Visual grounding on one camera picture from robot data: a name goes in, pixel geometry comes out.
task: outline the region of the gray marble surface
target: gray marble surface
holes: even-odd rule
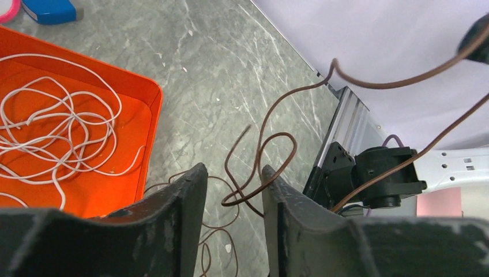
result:
[[[21,12],[5,24],[29,35],[143,74],[164,90],[147,185],[203,162],[210,175],[226,177],[224,158],[247,124],[230,168],[243,182],[251,171],[258,128],[267,108],[286,91],[316,83],[303,60],[247,0],[83,1],[82,21],[41,26]],[[265,135],[291,132],[298,152],[283,177],[302,190],[328,129],[337,100],[325,88],[299,93],[276,108]],[[262,164],[278,168],[291,143],[273,141]],[[258,178],[247,189],[259,185]],[[235,208],[220,205],[227,187],[210,180],[204,221],[226,223]],[[262,209],[258,196],[251,202]],[[239,276],[266,276],[263,221],[245,205],[228,227],[236,243]],[[202,235],[207,233],[202,228]],[[209,240],[208,276],[233,276],[235,263],[225,234]],[[197,261],[195,275],[200,274]]]

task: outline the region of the brown cord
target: brown cord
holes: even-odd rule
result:
[[[155,185],[152,185],[150,187],[148,187],[144,193],[148,192],[150,189],[154,188],[154,187],[157,187],[157,186],[160,186],[160,185],[169,185],[171,184],[171,180],[179,175],[182,175],[182,174],[185,174],[187,172],[187,170],[185,171],[182,171],[182,172],[179,172],[179,173],[176,173],[172,176],[169,177],[168,179],[168,182],[165,182],[165,183],[159,183],[159,184],[155,184]],[[219,181],[222,181],[224,182],[228,188],[232,191],[232,187],[231,185],[224,179],[220,178],[220,177],[217,177],[217,176],[208,176],[207,178],[209,179],[217,179]],[[202,245],[202,251],[201,251],[201,269],[202,269],[202,274],[199,276],[199,277],[207,277],[207,273],[209,272],[210,270],[210,265],[211,265],[211,262],[212,262],[212,255],[210,254],[210,249],[209,249],[209,245],[206,243],[207,240],[213,235],[215,234],[216,232],[218,231],[222,231],[222,232],[225,232],[229,239],[230,239],[230,244],[231,244],[231,248],[233,249],[233,252],[234,252],[234,258],[235,258],[235,261],[236,261],[236,274],[235,274],[235,277],[238,276],[238,255],[236,254],[236,247],[235,247],[235,244],[234,244],[234,240],[232,239],[232,236],[231,234],[225,229],[226,227],[228,227],[229,225],[233,224],[239,217],[239,212],[240,212],[240,209],[239,209],[239,206],[237,206],[238,208],[238,211],[236,212],[236,215],[234,216],[234,218],[229,221],[227,224],[224,224],[222,226],[210,226],[204,222],[202,222],[202,226],[206,227],[206,228],[209,228],[211,230],[213,230],[212,232],[210,232],[210,234],[208,234],[201,242],[199,242],[199,246]],[[204,250],[207,250],[207,256],[209,257],[209,262],[207,263],[207,266],[204,268]]]
[[[447,69],[449,69],[452,66],[454,66],[456,63],[458,63],[461,60],[465,59],[475,49],[477,49],[488,37],[489,37],[489,25],[486,26],[484,28],[483,32],[481,32],[481,34],[476,39],[474,39],[473,41],[471,41],[471,43],[469,45],[467,45],[466,48],[464,48],[462,51],[460,51],[459,54],[457,54],[454,58],[448,60],[447,62],[443,63],[442,65],[440,65],[440,66],[438,66],[438,67],[436,67],[436,68],[434,68],[434,69],[432,69],[432,70],[430,70],[428,72],[425,72],[423,74],[417,75],[415,77],[411,77],[411,78],[408,78],[408,79],[405,79],[405,80],[396,81],[396,82],[392,82],[392,83],[376,84],[376,83],[368,83],[368,82],[364,82],[364,81],[355,79],[355,78],[347,75],[346,73],[344,73],[341,70],[341,68],[340,68],[340,65],[339,65],[338,60],[337,59],[333,59],[331,61],[331,65],[330,65],[330,68],[329,68],[328,75],[324,78],[324,80],[322,80],[319,83],[314,84],[314,85],[308,85],[308,86],[305,86],[305,87],[293,89],[293,90],[287,92],[286,94],[282,95],[281,97],[279,97],[274,102],[274,104],[270,107],[270,109],[266,113],[265,118],[263,120],[263,123],[262,123],[262,125],[260,127],[259,136],[258,136],[257,150],[256,150],[256,153],[255,153],[255,160],[253,162],[253,168],[251,170],[251,174],[248,177],[248,180],[246,180],[246,182],[244,182],[244,184],[242,186],[239,186],[238,183],[236,182],[235,178],[232,176],[231,172],[229,171],[228,164],[229,164],[229,159],[231,158],[232,153],[234,152],[235,148],[237,147],[237,145],[239,144],[239,142],[241,141],[241,139],[243,138],[243,136],[246,134],[246,132],[248,132],[248,130],[250,129],[250,126],[247,126],[244,129],[244,131],[241,133],[241,135],[238,137],[238,139],[234,143],[233,147],[230,149],[230,151],[229,151],[229,153],[228,153],[228,155],[226,157],[226,160],[224,162],[224,168],[226,170],[226,173],[228,174],[231,182],[233,183],[234,187],[236,188],[236,191],[233,191],[232,193],[230,193],[229,195],[227,195],[225,198],[223,198],[223,200],[221,202],[221,205],[223,205],[225,207],[230,207],[230,206],[238,205],[238,204],[240,204],[242,202],[245,202],[248,205],[248,207],[250,207],[253,211],[255,211],[255,213],[257,215],[263,217],[263,213],[262,212],[258,212],[258,210],[255,207],[253,207],[248,202],[248,200],[250,200],[255,195],[259,194],[261,191],[263,191],[265,188],[267,188],[273,181],[275,181],[275,179],[277,179],[280,176],[280,174],[285,170],[285,168],[288,166],[288,164],[291,162],[292,158],[294,157],[294,154],[295,154],[295,151],[296,151],[296,147],[297,147],[297,142],[295,141],[294,137],[291,134],[286,133],[286,132],[281,132],[281,133],[273,134],[270,137],[268,137],[265,140],[265,142],[262,144],[262,139],[263,139],[263,135],[264,135],[264,131],[265,131],[265,126],[266,126],[266,123],[268,121],[268,118],[270,117],[270,115],[271,115],[272,111],[275,109],[275,107],[283,99],[285,99],[287,96],[290,96],[290,95],[295,94],[295,93],[300,92],[300,91],[306,91],[306,90],[309,90],[309,89],[318,88],[318,87],[320,87],[322,85],[325,85],[329,81],[329,79],[331,78],[331,76],[333,75],[333,72],[334,72],[335,69],[336,69],[336,72],[338,73],[338,75],[341,78],[343,78],[346,81],[349,81],[353,85],[357,85],[357,86],[363,87],[363,88],[369,88],[369,89],[392,89],[392,88],[400,88],[400,87],[405,87],[407,85],[416,84],[416,83],[419,83],[421,81],[424,81],[424,80],[426,80],[428,78],[431,78],[431,77],[433,77],[433,76],[435,76],[437,74],[440,74],[440,73],[446,71]],[[388,175],[390,175],[390,174],[392,174],[392,173],[394,173],[396,171],[399,171],[399,170],[403,169],[404,167],[406,167],[407,165],[409,165],[410,163],[412,163],[416,159],[420,158],[427,151],[429,151],[436,143],[438,143],[439,140],[441,140],[441,138],[443,138],[447,133],[449,133],[450,131],[452,131],[456,126],[458,126],[458,124],[460,124],[467,117],[469,117],[480,106],[482,106],[487,101],[487,98],[488,97],[486,95],[486,97],[484,97],[483,99],[481,99],[481,101],[479,101],[476,105],[474,105],[469,111],[467,111],[464,115],[462,115],[461,117],[459,117],[459,119],[457,119],[453,124],[451,124],[450,126],[448,126],[439,136],[437,136],[435,138],[435,140],[433,140],[428,145],[427,148],[425,148],[420,153],[418,153],[416,156],[412,157],[411,159],[407,160],[406,162],[404,162],[402,164],[399,164],[395,168],[393,168],[391,170],[388,170],[388,171],[384,172],[383,174],[377,176],[376,178],[372,179],[371,181],[369,181],[369,182],[367,182],[367,183],[359,186],[352,193],[350,193],[347,197],[345,197],[344,199],[342,199],[336,206],[334,206],[334,208],[332,209],[332,211],[334,211],[334,212],[338,211],[341,208],[341,206],[343,206],[344,204],[346,204],[348,202],[348,200],[350,200],[353,196],[355,196],[358,193],[360,193],[365,188],[367,188],[367,187],[371,186],[372,184],[380,181],[381,179],[387,177]],[[280,166],[280,168],[275,172],[275,174],[268,181],[264,182],[264,180],[262,180],[262,177],[261,177],[261,172],[259,171],[259,169],[261,168],[261,155],[262,155],[262,153],[264,151],[264,148],[266,146],[266,143],[270,142],[271,139],[273,139],[275,137],[278,137],[278,136],[287,136],[287,137],[289,137],[289,139],[292,141],[294,147],[293,147],[291,153],[289,154],[289,157],[287,157],[287,159],[282,164],[282,166]],[[254,190],[251,193],[249,193],[248,195],[244,195],[243,189],[250,184],[250,182],[253,179],[253,177],[254,177],[255,172],[257,171],[257,169],[258,169],[258,175],[260,177],[260,180],[262,181],[262,185],[260,187],[258,187],[256,190]],[[237,194],[239,194],[241,196],[241,198],[239,200],[235,200],[235,201],[232,201],[232,202],[227,202],[231,197],[236,196]]]

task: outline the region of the brown string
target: brown string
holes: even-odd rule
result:
[[[171,180],[179,175],[182,175],[184,173],[186,173],[187,170],[185,171],[182,171],[182,172],[179,172],[179,173],[176,173],[172,176],[169,177],[168,179],[168,182],[165,182],[165,183],[159,183],[159,184],[155,184],[155,185],[152,185],[150,187],[148,187],[144,193],[148,192],[150,189],[154,188],[154,187],[157,187],[157,186],[161,186],[161,185],[169,185],[171,184]],[[222,181],[224,182],[228,188],[232,191],[232,187],[231,185],[224,179],[220,178],[220,177],[217,177],[217,176],[208,176],[207,178],[209,179],[217,179],[219,181]],[[210,226],[204,222],[202,222],[202,226],[206,227],[206,228],[209,228],[212,230],[212,232],[210,232],[201,242],[199,242],[199,246],[202,245],[202,251],[201,251],[201,269],[202,269],[202,274],[200,275],[200,277],[207,277],[207,273],[209,272],[210,270],[210,265],[211,265],[211,262],[212,262],[212,255],[210,254],[210,249],[209,249],[209,245],[206,243],[207,240],[213,235],[215,234],[216,232],[225,232],[228,236],[228,238],[230,239],[230,244],[231,244],[231,248],[234,252],[234,258],[235,258],[235,261],[236,261],[236,273],[235,273],[235,277],[238,276],[238,255],[236,254],[236,247],[235,247],[235,244],[234,244],[234,240],[232,239],[232,236],[231,234],[225,229],[226,227],[228,227],[229,225],[233,224],[239,217],[239,212],[240,212],[240,209],[239,209],[239,206],[237,206],[238,208],[238,211],[236,213],[236,215],[234,216],[234,218],[229,221],[227,224],[224,224],[222,226]],[[209,257],[209,262],[207,263],[207,266],[204,268],[204,257],[205,257],[205,254],[204,254],[204,250],[207,251],[207,256]]]
[[[256,153],[255,153],[255,159],[254,159],[254,162],[253,162],[253,168],[251,170],[251,174],[248,177],[248,180],[246,180],[246,182],[244,182],[243,185],[239,186],[238,183],[236,182],[235,178],[232,176],[232,173],[229,171],[228,164],[229,164],[229,159],[231,158],[232,153],[234,152],[235,148],[238,146],[238,144],[241,141],[241,139],[243,138],[243,136],[249,131],[250,126],[247,126],[244,129],[244,131],[238,137],[238,139],[236,140],[236,142],[234,143],[234,145],[231,147],[231,149],[230,149],[230,151],[229,151],[229,153],[228,153],[228,155],[226,157],[226,160],[224,162],[224,168],[226,170],[226,173],[228,174],[231,182],[233,183],[234,187],[236,188],[236,191],[233,191],[232,193],[230,193],[229,195],[227,195],[225,198],[223,198],[223,200],[221,202],[221,205],[223,205],[225,207],[230,207],[230,206],[238,205],[238,204],[240,204],[242,202],[245,202],[253,211],[255,211],[255,213],[257,215],[263,217],[263,213],[257,211],[257,209],[255,207],[253,207],[248,202],[248,200],[250,200],[252,197],[254,197],[257,194],[259,194],[261,191],[263,191],[265,188],[267,188],[273,181],[275,181],[280,176],[280,174],[285,170],[285,168],[288,166],[288,164],[291,162],[292,158],[294,157],[294,154],[295,154],[295,151],[296,151],[296,147],[297,147],[297,142],[294,139],[294,137],[291,134],[286,133],[286,132],[281,132],[281,133],[273,134],[270,137],[268,137],[265,140],[265,142],[262,144],[262,139],[263,139],[263,135],[264,135],[264,131],[265,131],[265,126],[266,126],[266,123],[268,121],[268,118],[270,117],[270,115],[271,115],[272,111],[275,109],[275,107],[282,100],[284,100],[286,97],[288,97],[290,95],[293,95],[293,94],[295,94],[297,92],[300,92],[300,91],[306,91],[306,90],[309,90],[309,89],[318,88],[318,87],[320,87],[322,85],[325,85],[329,81],[329,79],[331,78],[331,76],[333,75],[333,72],[335,70],[338,73],[338,75],[341,78],[343,78],[344,80],[349,81],[353,85],[357,85],[357,86],[363,87],[363,88],[369,88],[369,89],[393,89],[393,88],[400,88],[400,87],[405,87],[407,85],[416,84],[416,83],[419,83],[421,81],[424,81],[424,80],[426,80],[428,78],[431,78],[431,77],[433,77],[433,76],[435,76],[437,74],[440,74],[440,73],[448,70],[449,68],[451,68],[452,66],[454,66],[458,62],[462,61],[463,59],[465,59],[466,57],[468,57],[468,55],[470,55],[475,49],[477,49],[488,38],[488,36],[489,36],[489,25],[486,26],[485,29],[483,30],[483,32],[481,32],[481,34],[476,39],[474,39],[469,45],[466,46],[466,48],[464,48],[462,51],[460,51],[454,58],[448,60],[447,62],[443,63],[442,65],[440,65],[440,66],[438,66],[438,67],[436,67],[434,69],[431,69],[428,72],[425,72],[425,73],[420,74],[420,75],[415,76],[415,77],[411,77],[411,78],[408,78],[408,79],[405,79],[405,80],[396,81],[396,82],[392,82],[392,83],[383,83],[383,84],[368,83],[368,82],[364,82],[364,81],[358,80],[356,78],[353,78],[353,77],[347,75],[346,73],[344,73],[341,70],[341,67],[340,67],[339,62],[338,62],[337,59],[333,59],[331,61],[331,65],[330,65],[330,68],[329,68],[328,75],[324,78],[324,80],[322,80],[319,83],[314,84],[314,85],[308,85],[308,86],[305,86],[305,87],[293,89],[293,90],[287,92],[286,94],[282,95],[281,97],[279,97],[274,102],[274,104],[270,107],[270,109],[266,113],[265,118],[263,120],[263,123],[262,123],[262,125],[260,127],[259,136],[258,136],[258,143],[257,143],[257,150],[256,150]],[[446,134],[448,134],[456,126],[458,126],[458,124],[460,124],[467,117],[469,117],[471,114],[473,114],[480,106],[482,106],[483,104],[485,104],[485,102],[488,100],[488,98],[489,98],[489,95],[486,95],[485,97],[483,97],[470,110],[468,110],[465,114],[463,114],[461,117],[459,117],[459,119],[457,119],[453,124],[451,124],[450,126],[448,126],[444,131],[442,131],[442,133],[440,135],[438,135],[424,150],[422,150],[421,152],[419,152],[417,155],[415,155],[411,159],[407,160],[406,162],[404,162],[402,164],[399,164],[398,166],[392,168],[391,170],[388,170],[388,171],[384,172],[383,174],[379,175],[378,177],[372,179],[371,181],[366,182],[365,184],[359,186],[352,193],[350,193],[347,197],[345,197],[344,199],[342,199],[336,206],[334,206],[334,208],[332,209],[332,211],[337,212],[351,198],[353,198],[355,195],[357,195],[358,193],[360,193],[361,191],[363,191],[367,187],[369,187],[369,186],[373,185],[374,183],[376,183],[376,182],[384,179],[385,177],[389,176],[390,174],[395,173],[396,171],[399,171],[399,170],[403,169],[407,165],[409,165],[412,162],[414,162],[416,159],[420,158],[422,155],[424,155],[426,152],[428,152],[436,143],[438,143]],[[255,176],[255,172],[257,171],[257,169],[260,169],[261,168],[261,155],[262,155],[262,153],[264,151],[264,148],[265,148],[266,144],[268,142],[270,142],[271,139],[273,139],[275,137],[279,137],[279,136],[287,136],[292,141],[293,149],[292,149],[291,153],[289,154],[289,157],[287,157],[287,159],[282,164],[282,166],[280,166],[280,168],[275,172],[275,174],[269,180],[267,180],[266,182],[264,182],[264,180],[261,177],[261,172],[258,170],[258,175],[260,177],[260,180],[262,181],[262,185],[260,187],[258,187],[256,190],[254,190],[251,193],[249,193],[248,195],[244,195],[243,189],[246,188],[250,184],[251,180]],[[231,197],[235,197],[237,194],[239,194],[240,197],[241,197],[239,200],[228,202],[228,200]]]

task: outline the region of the white string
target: white string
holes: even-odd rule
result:
[[[10,151],[20,151],[20,152],[25,152],[29,155],[32,155],[40,160],[46,161],[46,162],[51,162],[54,163],[54,165],[44,171],[34,173],[31,175],[19,175],[16,172],[14,172],[12,169],[8,168],[8,166],[0,163],[0,177],[2,178],[7,178],[7,179],[16,179],[19,180],[23,183],[30,184],[30,185],[47,185],[47,184],[54,184],[56,187],[56,190],[59,192],[59,195],[61,196],[61,204],[59,206],[60,210],[63,210],[65,205],[66,205],[66,195],[63,189],[61,188],[59,181],[65,180],[67,178],[70,178],[75,174],[76,172],[89,172],[89,171],[94,171],[99,174],[107,175],[107,176],[120,176],[123,174],[126,174],[129,170],[132,169],[134,164],[136,163],[137,158],[139,157],[141,150],[143,149],[144,146],[139,147],[136,156],[131,163],[131,165],[123,170],[120,173],[113,173],[112,171],[110,173],[106,173],[103,171],[98,170],[101,166],[103,166],[114,154],[116,147],[117,147],[117,136],[116,133],[114,132],[114,124],[115,124],[115,119],[119,117],[122,111],[122,102],[120,97],[117,95],[117,93],[114,91],[114,89],[107,84],[105,80],[103,80],[97,73],[94,71],[86,68],[85,66],[79,65],[77,63],[58,58],[58,57],[52,57],[49,55],[43,55],[43,54],[16,54],[16,55],[10,55],[7,57],[2,57],[0,58],[0,62],[8,60],[8,59],[13,59],[13,58],[18,58],[18,57],[42,57],[42,58],[48,58],[48,59],[55,59],[58,61],[66,62],[71,65],[77,66],[79,68],[82,68],[86,70],[87,72],[91,73],[95,77],[97,77],[114,95],[118,102],[119,110],[117,113],[114,114],[114,111],[112,108],[105,102],[102,98],[99,96],[95,95],[92,92],[89,91],[76,91],[76,92],[69,92],[63,85],[61,85],[59,82],[54,80],[51,77],[41,77],[38,79],[35,79],[24,86],[22,86],[19,89],[15,89],[11,92],[9,92],[0,102],[0,119],[2,122],[2,125],[0,125],[0,130],[4,130],[8,137],[3,137],[0,135],[0,157]],[[33,89],[31,88],[32,85],[41,82],[41,81],[50,81],[53,82],[56,86],[60,87],[61,90],[66,94],[64,98],[59,98],[56,97],[49,92],[43,92],[38,89]],[[46,96],[48,98],[55,99],[57,102],[53,104],[52,106],[48,108],[43,108],[41,110],[35,111],[32,113],[29,118],[25,121],[21,122],[13,122],[10,118],[7,117],[5,114],[5,105],[9,99],[14,97],[15,95],[19,93],[37,93],[41,94],[43,96]],[[86,96],[91,96],[92,98],[96,99],[98,102],[100,102],[109,112],[110,117],[109,118],[104,118],[100,114],[95,114],[95,113],[90,113],[87,111],[79,112],[77,113],[75,111],[75,105],[74,105],[74,98],[77,98],[81,95]],[[66,108],[67,112],[64,113],[50,113],[52,110],[63,106]],[[53,128],[49,134],[45,136],[40,136],[34,139],[31,139],[27,142],[19,142],[14,134],[12,133],[11,129],[18,129],[22,130],[22,126],[29,126],[30,124],[41,120],[41,119],[52,119],[52,118],[64,118],[60,124],[58,124],[55,128]],[[88,119],[95,119],[97,122],[92,122]],[[73,134],[72,134],[72,127],[73,124],[77,122],[81,128],[84,131],[84,141],[79,144],[74,144],[73,142]],[[87,125],[105,125],[107,130],[105,133],[105,136],[100,137],[100,138],[94,138],[94,139],[89,139],[90,138],[90,133],[87,128]],[[95,166],[90,166],[86,162],[92,159],[95,156],[101,155],[100,153],[108,143],[109,138],[112,137],[114,140],[114,145],[112,146],[112,150],[107,157],[100,162],[99,164]],[[55,143],[56,141],[62,141],[65,142],[69,146],[69,150],[66,151],[61,158],[55,156],[53,153],[49,152],[46,150],[47,147]],[[90,155],[84,156],[85,154],[85,148],[89,145],[94,145],[94,144],[99,144],[98,149],[93,152]],[[58,170],[63,167],[66,169],[69,169],[70,171],[66,173],[63,176],[58,176]],[[51,173],[51,179],[43,180],[43,181],[34,181],[33,179],[36,177],[40,177],[46,174]],[[28,207],[25,202],[23,202],[21,199],[19,199],[16,196],[13,196],[8,193],[0,192],[0,196],[5,196],[9,197],[13,200],[16,200],[19,202],[22,206]]]

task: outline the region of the orange tray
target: orange tray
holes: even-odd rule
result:
[[[79,65],[86,66],[100,75],[119,95],[122,101],[122,112],[116,119],[115,132],[118,138],[117,149],[112,158],[100,170],[104,172],[121,172],[128,168],[137,150],[141,146],[139,158],[133,169],[120,177],[109,177],[95,172],[77,173],[71,178],[60,181],[60,186],[66,194],[65,211],[83,218],[103,216],[116,209],[125,207],[142,199],[148,172],[149,156],[153,147],[156,126],[163,102],[163,91],[160,86],[146,77],[128,72],[90,57],[77,54],[56,45],[32,38],[30,36],[12,31],[0,26],[0,57],[21,53],[37,53],[51,55]],[[116,112],[118,104],[112,92],[108,90],[95,76],[89,72],[69,65],[41,57],[21,57],[0,62],[0,99],[7,93],[19,88],[30,81],[42,76],[50,76],[60,82],[68,91],[91,91],[103,100]],[[32,88],[51,91],[57,97],[66,95],[53,83],[44,80]],[[54,102],[45,96],[36,93],[20,93],[11,98],[5,107],[6,115],[14,122],[26,120],[30,114],[40,108],[51,106]],[[109,118],[107,110],[99,103],[88,98],[75,101],[76,111],[91,111]],[[59,122],[36,121],[21,131],[13,130],[19,141],[27,141],[37,136],[44,136]],[[81,128],[73,133],[83,134]],[[89,126],[93,137],[105,134],[103,126]],[[101,156],[88,161],[95,165],[103,160],[112,150],[112,140],[109,141]],[[87,154],[94,151],[99,145],[87,148]],[[66,143],[54,143],[48,150],[61,157],[68,146]],[[42,169],[53,166],[31,155],[11,151],[0,157],[0,163],[7,165],[19,175],[37,173]],[[66,173],[66,169],[59,171],[59,176]],[[39,180],[50,179],[50,176],[39,177]],[[59,208],[61,197],[54,185],[28,185],[18,180],[0,178],[0,192],[12,194],[29,207]],[[0,208],[22,207],[18,202],[0,196]]]

